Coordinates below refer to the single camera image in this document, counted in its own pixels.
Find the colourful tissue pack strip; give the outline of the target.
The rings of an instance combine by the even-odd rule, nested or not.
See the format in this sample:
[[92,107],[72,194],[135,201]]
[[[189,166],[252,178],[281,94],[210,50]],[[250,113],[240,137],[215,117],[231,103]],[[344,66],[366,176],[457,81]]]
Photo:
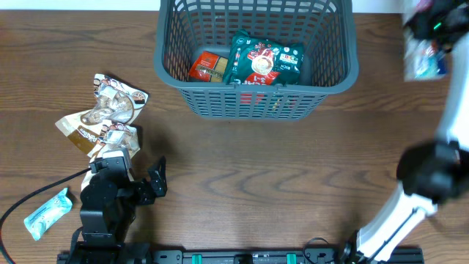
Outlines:
[[447,74],[445,54],[435,41],[417,40],[407,23],[417,13],[430,10],[432,0],[402,0],[402,25],[405,40],[404,80],[430,81]]

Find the green Nescafe coffee bag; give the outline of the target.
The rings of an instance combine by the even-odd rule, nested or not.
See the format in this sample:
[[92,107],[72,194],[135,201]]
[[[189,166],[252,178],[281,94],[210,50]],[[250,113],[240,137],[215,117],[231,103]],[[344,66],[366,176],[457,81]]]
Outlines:
[[301,43],[281,45],[239,30],[232,38],[223,82],[268,86],[297,84],[303,59]]

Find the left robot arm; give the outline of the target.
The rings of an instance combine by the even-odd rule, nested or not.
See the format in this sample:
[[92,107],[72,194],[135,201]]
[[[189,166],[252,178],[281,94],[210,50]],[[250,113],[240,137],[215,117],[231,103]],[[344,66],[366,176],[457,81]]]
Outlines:
[[136,208],[152,205],[164,197],[166,158],[148,169],[149,179],[132,181],[125,157],[99,158],[91,164],[95,176],[81,192],[82,227],[74,234],[68,253],[57,255],[65,264],[152,263],[148,243],[126,244],[128,229],[136,218]]

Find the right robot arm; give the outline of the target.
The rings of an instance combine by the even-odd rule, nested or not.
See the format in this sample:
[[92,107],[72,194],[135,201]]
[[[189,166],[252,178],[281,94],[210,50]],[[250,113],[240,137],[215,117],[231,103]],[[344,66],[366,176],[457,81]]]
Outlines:
[[355,231],[336,263],[384,263],[439,205],[468,191],[468,2],[434,1],[408,20],[418,40],[434,40],[453,56],[446,107],[432,141],[409,147],[397,186],[379,213]]

